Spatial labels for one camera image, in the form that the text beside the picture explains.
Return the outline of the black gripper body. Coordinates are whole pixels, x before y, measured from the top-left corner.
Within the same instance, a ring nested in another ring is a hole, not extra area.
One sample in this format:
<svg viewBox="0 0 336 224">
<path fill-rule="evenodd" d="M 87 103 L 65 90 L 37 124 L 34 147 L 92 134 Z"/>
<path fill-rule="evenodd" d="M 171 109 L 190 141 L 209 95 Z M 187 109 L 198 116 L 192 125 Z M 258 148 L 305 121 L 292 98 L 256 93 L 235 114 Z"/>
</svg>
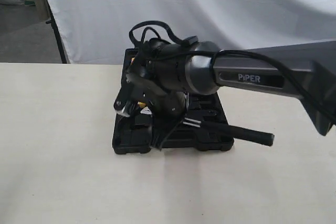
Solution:
<svg viewBox="0 0 336 224">
<path fill-rule="evenodd" d="M 166 95 L 148 93 L 147 105 L 155 118 L 180 119 L 189 106 L 189 95 L 184 92 L 172 91 Z"/>
</svg>

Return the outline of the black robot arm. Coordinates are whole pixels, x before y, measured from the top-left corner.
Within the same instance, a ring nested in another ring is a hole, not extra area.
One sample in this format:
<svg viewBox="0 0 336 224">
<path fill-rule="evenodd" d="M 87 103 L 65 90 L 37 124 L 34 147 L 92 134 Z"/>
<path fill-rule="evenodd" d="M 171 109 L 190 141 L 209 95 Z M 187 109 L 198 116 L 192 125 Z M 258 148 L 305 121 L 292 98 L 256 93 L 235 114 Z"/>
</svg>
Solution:
<svg viewBox="0 0 336 224">
<path fill-rule="evenodd" d="M 220 50 L 212 42 L 169 44 L 153 38 L 140 49 L 128 79 L 148 92 L 156 117 L 181 121 L 168 97 L 212 95 L 231 87 L 298 99 L 320 135 L 335 125 L 335 42 Z"/>
</svg>

